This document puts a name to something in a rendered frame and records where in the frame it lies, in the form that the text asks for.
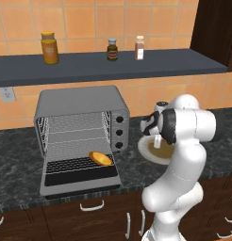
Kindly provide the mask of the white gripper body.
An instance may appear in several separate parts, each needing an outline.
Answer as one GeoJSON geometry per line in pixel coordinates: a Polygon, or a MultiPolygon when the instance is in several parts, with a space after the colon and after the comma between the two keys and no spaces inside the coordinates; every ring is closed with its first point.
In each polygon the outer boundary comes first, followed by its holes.
{"type": "Polygon", "coordinates": [[[155,147],[156,149],[159,149],[159,148],[160,148],[161,140],[162,140],[161,135],[155,135],[154,147],[155,147]]]}

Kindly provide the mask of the orange baguette bread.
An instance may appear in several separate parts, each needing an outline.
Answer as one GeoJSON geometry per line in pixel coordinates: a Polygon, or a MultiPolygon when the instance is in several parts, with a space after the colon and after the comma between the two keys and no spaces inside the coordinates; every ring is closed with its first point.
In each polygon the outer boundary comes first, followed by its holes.
{"type": "Polygon", "coordinates": [[[112,160],[105,155],[104,153],[100,152],[90,152],[89,158],[98,165],[101,166],[110,166],[112,164],[112,160]]]}

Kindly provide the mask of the dark wood cupboard door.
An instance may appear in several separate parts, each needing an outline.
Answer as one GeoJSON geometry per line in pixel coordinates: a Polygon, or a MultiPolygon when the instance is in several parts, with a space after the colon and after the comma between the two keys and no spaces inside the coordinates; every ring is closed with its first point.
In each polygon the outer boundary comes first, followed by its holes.
{"type": "Polygon", "coordinates": [[[52,241],[131,241],[126,234],[126,213],[104,213],[47,220],[52,241]]]}
{"type": "Polygon", "coordinates": [[[141,241],[141,236],[139,236],[139,230],[141,229],[141,209],[145,212],[145,227],[144,233],[150,229],[153,221],[154,221],[154,213],[148,212],[144,206],[142,205],[141,201],[141,190],[137,191],[137,198],[136,198],[136,207],[135,207],[135,221],[134,221],[134,235],[133,241],[141,241]]]}

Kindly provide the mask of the grey toaster oven door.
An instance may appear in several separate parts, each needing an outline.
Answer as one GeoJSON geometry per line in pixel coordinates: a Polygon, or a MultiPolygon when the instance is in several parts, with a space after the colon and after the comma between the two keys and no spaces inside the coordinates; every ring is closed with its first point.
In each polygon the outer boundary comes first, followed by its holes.
{"type": "Polygon", "coordinates": [[[112,154],[110,166],[100,166],[89,157],[45,162],[40,193],[46,199],[117,189],[122,182],[112,154]]]}

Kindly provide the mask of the grey toaster oven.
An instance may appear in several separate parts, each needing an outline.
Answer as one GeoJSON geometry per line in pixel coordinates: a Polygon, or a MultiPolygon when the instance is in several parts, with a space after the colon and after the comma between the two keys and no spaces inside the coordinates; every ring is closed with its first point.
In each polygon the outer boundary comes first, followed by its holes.
{"type": "Polygon", "coordinates": [[[34,124],[45,161],[60,161],[86,157],[92,151],[104,154],[127,148],[129,110],[115,86],[58,88],[40,93],[34,124]],[[119,123],[116,118],[122,116],[119,123]],[[109,141],[103,138],[63,143],[48,143],[50,133],[103,127],[109,141]],[[123,130],[119,137],[117,130],[123,130]],[[123,142],[117,149],[115,144],[123,142]]]}

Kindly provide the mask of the white round plate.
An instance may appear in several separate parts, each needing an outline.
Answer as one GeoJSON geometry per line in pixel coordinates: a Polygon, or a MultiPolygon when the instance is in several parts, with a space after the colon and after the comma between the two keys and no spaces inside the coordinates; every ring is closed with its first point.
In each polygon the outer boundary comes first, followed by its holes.
{"type": "Polygon", "coordinates": [[[162,159],[153,156],[148,149],[148,144],[150,141],[154,141],[155,137],[154,136],[143,136],[139,142],[138,142],[138,150],[140,154],[147,159],[148,161],[151,161],[153,163],[159,164],[159,165],[164,165],[168,166],[170,163],[170,159],[162,159]]]}

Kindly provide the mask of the reddish spice shaker white label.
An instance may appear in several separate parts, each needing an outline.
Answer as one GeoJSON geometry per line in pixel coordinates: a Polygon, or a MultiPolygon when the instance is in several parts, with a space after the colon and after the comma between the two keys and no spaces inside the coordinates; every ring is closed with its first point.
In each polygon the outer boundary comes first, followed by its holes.
{"type": "Polygon", "coordinates": [[[135,58],[143,60],[144,54],[144,36],[137,36],[135,43],[135,58]]]}

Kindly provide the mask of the dark brown bottle grey cap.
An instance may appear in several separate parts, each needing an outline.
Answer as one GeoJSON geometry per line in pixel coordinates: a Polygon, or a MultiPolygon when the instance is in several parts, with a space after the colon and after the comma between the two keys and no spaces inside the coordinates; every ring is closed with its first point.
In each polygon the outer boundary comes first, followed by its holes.
{"type": "Polygon", "coordinates": [[[108,40],[107,56],[110,61],[116,61],[118,59],[118,47],[116,46],[116,40],[114,38],[108,40]]]}

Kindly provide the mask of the orange jar with yellow lid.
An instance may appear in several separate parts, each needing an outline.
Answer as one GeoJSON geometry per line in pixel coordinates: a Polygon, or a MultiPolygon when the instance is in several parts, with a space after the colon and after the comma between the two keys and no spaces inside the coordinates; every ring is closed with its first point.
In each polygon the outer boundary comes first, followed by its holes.
{"type": "Polygon", "coordinates": [[[54,32],[41,32],[41,48],[46,64],[58,64],[58,45],[54,32]]]}

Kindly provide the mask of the dark grey wall shelf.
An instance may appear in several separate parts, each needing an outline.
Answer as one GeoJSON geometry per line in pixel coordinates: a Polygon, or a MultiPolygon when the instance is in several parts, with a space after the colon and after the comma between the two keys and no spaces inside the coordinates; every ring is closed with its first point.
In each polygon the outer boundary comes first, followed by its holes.
{"type": "Polygon", "coordinates": [[[147,50],[137,60],[132,51],[115,61],[101,53],[61,54],[48,65],[41,55],[0,56],[0,88],[195,75],[226,72],[227,67],[191,49],[147,50]]]}

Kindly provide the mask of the dark wood wall cupboard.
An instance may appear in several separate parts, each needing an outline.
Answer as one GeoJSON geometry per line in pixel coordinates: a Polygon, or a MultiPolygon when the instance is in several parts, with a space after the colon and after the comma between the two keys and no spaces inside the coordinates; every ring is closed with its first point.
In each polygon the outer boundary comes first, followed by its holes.
{"type": "Polygon", "coordinates": [[[232,72],[232,0],[199,0],[191,49],[232,72]]]}

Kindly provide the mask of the white wall outlet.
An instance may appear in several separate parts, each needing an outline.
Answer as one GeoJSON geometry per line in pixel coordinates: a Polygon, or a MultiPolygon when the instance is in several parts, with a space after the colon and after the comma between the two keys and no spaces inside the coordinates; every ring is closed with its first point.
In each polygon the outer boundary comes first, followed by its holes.
{"type": "Polygon", "coordinates": [[[13,87],[0,88],[0,96],[1,96],[1,100],[3,102],[15,102],[16,101],[13,87]]]}

